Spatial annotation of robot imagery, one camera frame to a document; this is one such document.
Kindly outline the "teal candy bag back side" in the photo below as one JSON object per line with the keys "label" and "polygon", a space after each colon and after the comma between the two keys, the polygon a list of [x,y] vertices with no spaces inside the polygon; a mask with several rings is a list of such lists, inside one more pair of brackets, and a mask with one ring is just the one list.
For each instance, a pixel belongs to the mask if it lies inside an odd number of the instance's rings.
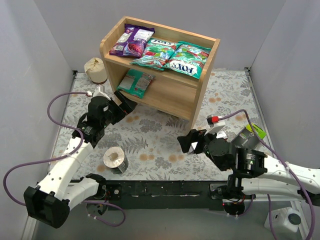
{"label": "teal candy bag back side", "polygon": [[155,79],[154,75],[135,69],[129,69],[117,90],[124,91],[132,96],[142,99],[150,83]]}

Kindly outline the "green mint candy bag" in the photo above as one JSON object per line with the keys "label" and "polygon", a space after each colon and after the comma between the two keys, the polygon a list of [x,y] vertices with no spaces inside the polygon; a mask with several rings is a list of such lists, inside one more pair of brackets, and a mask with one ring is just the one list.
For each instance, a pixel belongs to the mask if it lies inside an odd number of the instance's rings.
{"label": "green mint candy bag", "polygon": [[134,59],[130,64],[163,71],[164,65],[179,46],[178,42],[151,38],[147,42],[141,57]]}

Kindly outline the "purple berry candy bag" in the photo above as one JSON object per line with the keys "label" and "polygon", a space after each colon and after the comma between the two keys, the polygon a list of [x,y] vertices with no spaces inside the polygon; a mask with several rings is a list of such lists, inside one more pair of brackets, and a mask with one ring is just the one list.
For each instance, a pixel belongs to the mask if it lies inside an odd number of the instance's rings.
{"label": "purple berry candy bag", "polygon": [[109,54],[118,57],[140,58],[154,33],[154,28],[125,23],[124,33],[116,41]]}

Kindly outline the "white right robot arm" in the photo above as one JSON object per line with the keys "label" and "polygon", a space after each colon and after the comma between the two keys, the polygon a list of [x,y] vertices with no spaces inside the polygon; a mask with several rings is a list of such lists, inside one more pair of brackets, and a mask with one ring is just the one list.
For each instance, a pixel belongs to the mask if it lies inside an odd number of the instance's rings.
{"label": "white right robot arm", "polygon": [[270,194],[320,204],[319,169],[282,164],[264,152],[236,147],[206,130],[192,129],[177,140],[183,153],[205,154],[220,171],[232,171],[226,184],[213,191],[215,197],[231,200]]}

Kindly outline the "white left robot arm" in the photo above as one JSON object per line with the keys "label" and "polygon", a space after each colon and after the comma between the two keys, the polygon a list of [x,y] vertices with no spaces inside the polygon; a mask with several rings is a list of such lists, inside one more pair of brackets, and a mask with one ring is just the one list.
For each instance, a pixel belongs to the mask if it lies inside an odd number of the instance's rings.
{"label": "white left robot arm", "polygon": [[30,217],[57,229],[65,223],[70,211],[83,201],[108,199],[107,181],[101,175],[90,173],[73,186],[69,183],[105,135],[105,128],[120,122],[136,108],[137,103],[119,91],[114,94],[120,104],[101,90],[88,93],[91,99],[87,112],[79,118],[62,159],[43,180],[35,187],[29,186],[23,194]]}

